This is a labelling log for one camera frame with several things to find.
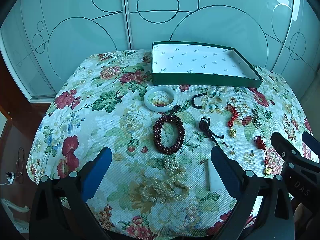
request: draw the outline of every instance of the green box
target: green box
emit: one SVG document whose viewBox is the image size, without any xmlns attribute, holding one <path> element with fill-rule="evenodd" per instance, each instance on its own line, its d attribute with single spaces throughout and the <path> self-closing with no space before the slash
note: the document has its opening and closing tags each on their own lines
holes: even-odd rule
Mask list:
<svg viewBox="0 0 320 240">
<path fill-rule="evenodd" d="M 197 42 L 152 44 L 153 85 L 259 88 L 263 79 L 234 48 Z"/>
</svg>

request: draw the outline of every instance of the gold charm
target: gold charm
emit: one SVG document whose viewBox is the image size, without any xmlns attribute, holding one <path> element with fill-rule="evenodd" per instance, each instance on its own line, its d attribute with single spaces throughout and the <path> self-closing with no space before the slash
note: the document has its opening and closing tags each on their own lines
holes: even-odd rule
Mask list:
<svg viewBox="0 0 320 240">
<path fill-rule="evenodd" d="M 265 175 L 270 175 L 270 174 L 272 173 L 272 169 L 271 169 L 270 167 L 265 167 L 265 168 L 263 169 L 263 173 L 264 173 Z"/>
<path fill-rule="evenodd" d="M 237 132 L 236 129 L 230 128 L 230 136 L 231 136 L 231 137 L 236 137 L 236 136 L 237 136 L 236 132 Z"/>
</svg>

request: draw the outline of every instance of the red bead bracelet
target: red bead bracelet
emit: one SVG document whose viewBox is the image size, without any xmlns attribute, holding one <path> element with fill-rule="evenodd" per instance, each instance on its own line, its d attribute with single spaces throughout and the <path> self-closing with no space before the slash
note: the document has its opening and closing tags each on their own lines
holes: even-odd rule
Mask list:
<svg viewBox="0 0 320 240">
<path fill-rule="evenodd" d="M 177 140 L 175 141 L 174 145 L 170 147 L 164 147 L 161 143 L 161 129 L 165 122 L 174 124 L 178 128 Z M 185 133 L 186 130 L 184 129 L 182 121 L 179 117 L 175 115 L 164 115 L 160 117 L 159 120 L 156 121 L 155 125 L 153 126 L 153 141 L 159 152 L 163 154 L 172 154 L 176 153 L 178 150 L 182 148 Z"/>
</svg>

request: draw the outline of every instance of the electrical cable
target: electrical cable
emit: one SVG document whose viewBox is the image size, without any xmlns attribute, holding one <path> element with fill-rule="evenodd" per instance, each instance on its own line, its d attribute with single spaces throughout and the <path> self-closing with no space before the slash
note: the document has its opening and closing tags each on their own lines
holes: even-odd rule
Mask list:
<svg viewBox="0 0 320 240">
<path fill-rule="evenodd" d="M 19 157 L 19 153 L 20 153 L 21 149 L 22 149 L 22 158 Z M 19 163 L 19 160 L 21 161 L 21 164 L 22 164 L 21 171 L 18 171 L 19 165 L 17 166 L 17 164 Z M 11 177 L 14 176 L 16 178 L 16 177 L 20 177 L 22 175 L 22 182 L 19 182 L 20 184 L 22 184 L 23 183 L 23 164 L 24 164 L 24 149 L 22 147 L 20 147 L 18 150 L 18 159 L 16 161 L 16 173 L 14 173 L 14 174 L 10 173 L 10 174 L 6 175 L 5 177 L 7 178 L 9 176 L 11 176 Z M 3 184 L 0 184 L 0 186 L 1 185 L 10 185 L 10 183 L 3 183 Z"/>
</svg>

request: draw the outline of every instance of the metal screw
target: metal screw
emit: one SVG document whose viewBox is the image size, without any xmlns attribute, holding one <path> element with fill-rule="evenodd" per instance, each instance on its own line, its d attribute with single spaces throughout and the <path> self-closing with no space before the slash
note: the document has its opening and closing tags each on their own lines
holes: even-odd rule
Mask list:
<svg viewBox="0 0 320 240">
<path fill-rule="evenodd" d="M 277 174 L 277 175 L 276 175 L 276 179 L 277 179 L 277 180 L 282 180 L 282 176 L 279 175 L 279 174 Z"/>
<path fill-rule="evenodd" d="M 72 171 L 72 172 L 69 173 L 69 176 L 70 176 L 71 178 L 74 178 L 74 177 L 76 177 L 77 175 L 78 175 L 78 172 L 77 172 L 77 171 Z"/>
<path fill-rule="evenodd" d="M 254 175 L 253 171 L 246 171 L 245 174 L 246 174 L 248 177 L 253 177 L 253 175 Z"/>
<path fill-rule="evenodd" d="M 48 179 L 48 176 L 42 176 L 40 180 L 41 180 L 42 182 L 45 182 L 45 181 L 47 181 L 47 179 Z"/>
</svg>

